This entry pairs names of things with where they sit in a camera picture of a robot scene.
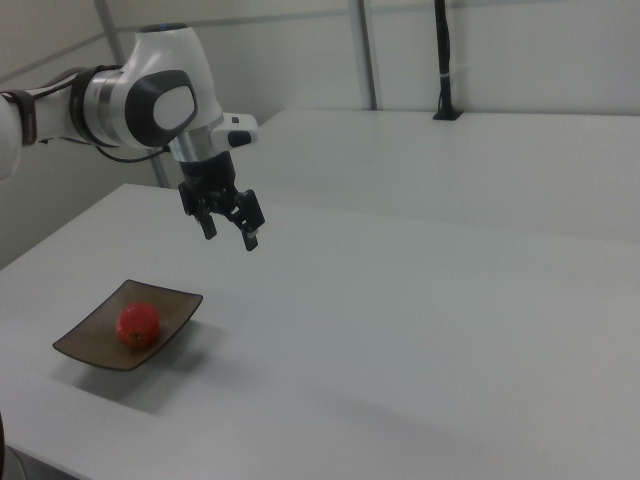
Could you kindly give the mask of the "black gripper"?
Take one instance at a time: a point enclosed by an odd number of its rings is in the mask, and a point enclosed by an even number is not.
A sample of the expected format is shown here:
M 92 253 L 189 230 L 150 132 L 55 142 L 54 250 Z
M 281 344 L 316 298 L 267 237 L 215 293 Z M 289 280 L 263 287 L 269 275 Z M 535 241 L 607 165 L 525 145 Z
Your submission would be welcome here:
M 184 181 L 178 190 L 185 213 L 200 224 L 207 240 L 217 235 L 212 214 L 224 216 L 240 230 L 245 249 L 258 246 L 257 232 L 265 223 L 253 190 L 240 192 L 230 153 L 221 153 L 200 162 L 181 162 Z

